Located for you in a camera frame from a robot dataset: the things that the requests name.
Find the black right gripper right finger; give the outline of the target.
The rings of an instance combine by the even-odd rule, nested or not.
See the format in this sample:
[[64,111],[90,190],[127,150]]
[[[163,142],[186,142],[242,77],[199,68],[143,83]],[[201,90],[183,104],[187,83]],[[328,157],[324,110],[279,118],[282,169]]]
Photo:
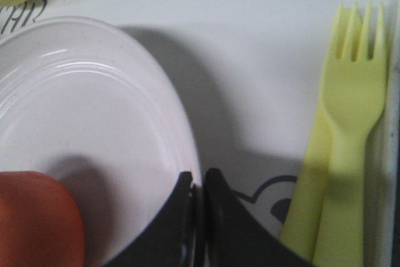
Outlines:
[[217,168],[206,173],[204,200],[211,266],[311,266],[253,218]]

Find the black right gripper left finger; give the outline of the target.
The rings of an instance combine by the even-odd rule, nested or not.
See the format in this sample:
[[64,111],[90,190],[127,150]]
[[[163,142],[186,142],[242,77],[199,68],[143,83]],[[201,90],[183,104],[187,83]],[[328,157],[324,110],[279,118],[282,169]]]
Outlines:
[[180,173],[156,217],[106,266],[190,266],[194,236],[192,181],[189,171]]

